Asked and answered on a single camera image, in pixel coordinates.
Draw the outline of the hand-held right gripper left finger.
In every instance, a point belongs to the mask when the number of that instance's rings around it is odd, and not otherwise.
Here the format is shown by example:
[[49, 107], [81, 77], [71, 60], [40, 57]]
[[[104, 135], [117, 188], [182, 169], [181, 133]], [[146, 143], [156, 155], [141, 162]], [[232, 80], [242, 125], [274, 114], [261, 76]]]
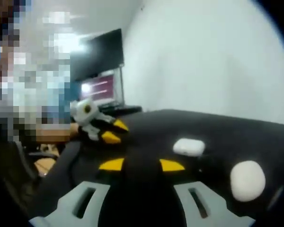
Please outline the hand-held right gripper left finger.
[[142, 160], [77, 157], [58, 162], [30, 211], [38, 227], [140, 227]]

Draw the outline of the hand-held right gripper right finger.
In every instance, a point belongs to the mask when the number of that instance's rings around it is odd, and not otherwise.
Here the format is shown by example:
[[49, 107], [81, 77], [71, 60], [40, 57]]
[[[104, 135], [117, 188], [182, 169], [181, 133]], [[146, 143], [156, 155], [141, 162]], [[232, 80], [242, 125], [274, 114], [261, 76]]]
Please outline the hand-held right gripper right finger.
[[142, 214], [149, 227], [248, 227], [253, 219], [227, 207], [226, 195], [211, 184], [221, 181], [200, 158], [142, 162]]

